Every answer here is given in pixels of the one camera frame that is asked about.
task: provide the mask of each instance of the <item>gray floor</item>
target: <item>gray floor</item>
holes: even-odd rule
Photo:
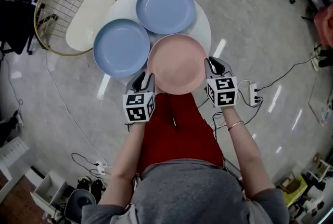
[[[222,38],[227,40],[222,58],[232,66],[238,81],[249,79],[262,87],[280,77],[294,63],[310,57],[315,39],[311,35],[311,24],[300,18],[305,12],[305,0],[297,0],[294,5],[288,0],[196,1],[206,12],[211,25],[211,52]],[[54,169],[74,184],[78,176],[87,173],[72,162],[70,154],[77,152],[91,161],[98,160],[99,156],[72,122],[58,97],[46,70],[46,51],[38,44],[35,47],[31,57],[26,53],[7,56],[12,83],[18,97],[24,101],[21,107],[23,137],[35,150],[38,169],[44,173]],[[78,57],[48,53],[47,59],[68,109],[111,166],[127,134],[122,109],[125,87],[117,80],[111,80],[103,100],[97,99],[104,74],[97,68],[92,52]],[[0,98],[4,116],[16,109],[7,70],[7,64],[3,63]],[[310,98],[315,78],[316,86]],[[273,180],[294,167],[304,167],[317,151],[326,153],[331,146],[332,121],[322,126],[316,119],[316,116],[320,118],[326,103],[330,81],[329,70],[316,73],[307,63],[260,92],[264,103],[247,127],[251,134],[256,134],[255,140]],[[280,95],[269,113],[279,85]],[[242,83],[240,89],[248,99],[247,83]],[[202,88],[196,90],[194,96],[197,104],[206,98]],[[308,103],[313,106],[315,114]],[[245,121],[255,113],[255,109],[247,107],[243,101],[236,109]],[[294,126],[300,110],[301,116]],[[209,102],[200,108],[208,122],[215,111]],[[217,137],[225,156],[237,165],[226,128],[219,129]],[[84,160],[79,161],[88,166]]]

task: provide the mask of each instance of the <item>black shoe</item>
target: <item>black shoe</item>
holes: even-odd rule
[[[83,176],[78,179],[78,186],[77,189],[84,189],[89,191],[89,183],[91,182],[90,178],[88,176]]]
[[[96,178],[91,186],[91,193],[96,199],[96,203],[99,202],[102,192],[106,190],[106,187],[101,179]]]

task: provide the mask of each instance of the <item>blue plate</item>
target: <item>blue plate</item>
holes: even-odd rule
[[[193,0],[137,0],[140,23],[157,34],[175,34],[186,29],[196,18]]]
[[[147,31],[137,22],[118,19],[104,25],[94,41],[94,59],[106,74],[123,78],[139,71],[150,50]]]

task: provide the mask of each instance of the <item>bracelet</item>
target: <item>bracelet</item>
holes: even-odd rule
[[[234,128],[237,124],[240,124],[240,123],[243,123],[243,121],[240,121],[240,122],[236,122],[233,126],[231,126],[230,128],[228,128],[228,131],[230,131],[232,128]]]

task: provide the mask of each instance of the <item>plate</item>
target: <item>plate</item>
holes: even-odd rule
[[[184,34],[168,35],[156,42],[148,58],[148,72],[155,84],[173,95],[194,91],[205,79],[203,47]]]
[[[137,0],[140,23],[157,34],[175,34],[186,29],[196,18],[193,0]]]
[[[123,78],[139,71],[150,50],[147,31],[129,19],[113,20],[98,32],[94,41],[94,59],[106,74]]]

